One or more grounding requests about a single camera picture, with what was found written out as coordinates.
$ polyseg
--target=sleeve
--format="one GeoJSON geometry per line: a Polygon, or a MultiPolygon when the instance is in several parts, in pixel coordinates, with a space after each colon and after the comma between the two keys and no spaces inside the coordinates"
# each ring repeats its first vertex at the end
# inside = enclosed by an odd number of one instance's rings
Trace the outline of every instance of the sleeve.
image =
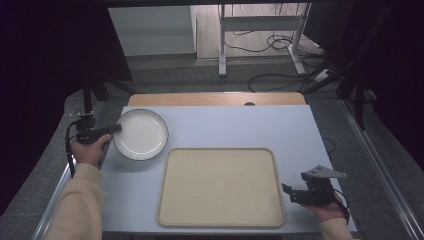
{"type": "Polygon", "coordinates": [[[102,239],[101,173],[90,164],[78,164],[66,183],[44,239],[102,239]]]}
{"type": "Polygon", "coordinates": [[[324,240],[350,240],[352,234],[347,228],[347,222],[344,218],[335,218],[321,222],[319,224],[324,240]]]}

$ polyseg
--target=beige tray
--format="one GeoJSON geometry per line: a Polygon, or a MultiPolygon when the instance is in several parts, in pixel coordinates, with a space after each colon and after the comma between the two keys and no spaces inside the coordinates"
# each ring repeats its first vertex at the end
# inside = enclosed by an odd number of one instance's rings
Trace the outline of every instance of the beige tray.
{"type": "Polygon", "coordinates": [[[272,152],[173,149],[157,217],[165,226],[281,226],[285,212],[272,152]]]}

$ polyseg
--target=white plate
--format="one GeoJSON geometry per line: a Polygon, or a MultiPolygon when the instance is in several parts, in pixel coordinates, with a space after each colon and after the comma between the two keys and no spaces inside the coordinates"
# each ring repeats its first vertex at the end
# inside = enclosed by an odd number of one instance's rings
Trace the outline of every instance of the white plate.
{"type": "Polygon", "coordinates": [[[117,124],[122,131],[113,134],[116,148],[133,160],[147,160],[158,155],[168,141],[168,127],[155,112],[134,109],[124,113],[117,124]]]}

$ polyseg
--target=black curtain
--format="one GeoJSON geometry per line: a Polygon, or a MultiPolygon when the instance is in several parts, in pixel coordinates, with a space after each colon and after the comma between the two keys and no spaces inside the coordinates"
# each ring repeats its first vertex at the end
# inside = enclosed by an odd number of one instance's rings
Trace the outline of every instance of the black curtain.
{"type": "Polygon", "coordinates": [[[107,8],[15,2],[0,3],[1,214],[49,143],[67,96],[84,79],[101,82],[98,74],[131,81],[107,8]]]}
{"type": "Polygon", "coordinates": [[[424,170],[423,13],[423,1],[397,1],[363,66],[375,112],[424,170]]]}

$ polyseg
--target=hand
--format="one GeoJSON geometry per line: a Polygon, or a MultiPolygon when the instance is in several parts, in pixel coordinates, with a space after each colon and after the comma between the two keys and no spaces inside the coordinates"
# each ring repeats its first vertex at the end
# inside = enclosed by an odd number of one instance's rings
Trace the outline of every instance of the hand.
{"type": "MultiPolygon", "coordinates": [[[[334,193],[334,196],[337,200],[342,202],[342,199],[339,197],[339,195],[334,193]]],[[[334,218],[344,218],[343,211],[334,202],[325,207],[315,207],[310,205],[302,205],[302,207],[305,207],[315,213],[320,222],[324,222],[334,218]]]]}
{"type": "Polygon", "coordinates": [[[112,138],[111,135],[105,134],[91,145],[83,145],[74,141],[71,145],[72,154],[77,163],[88,163],[97,167],[97,163],[103,153],[103,144],[112,138]]]}

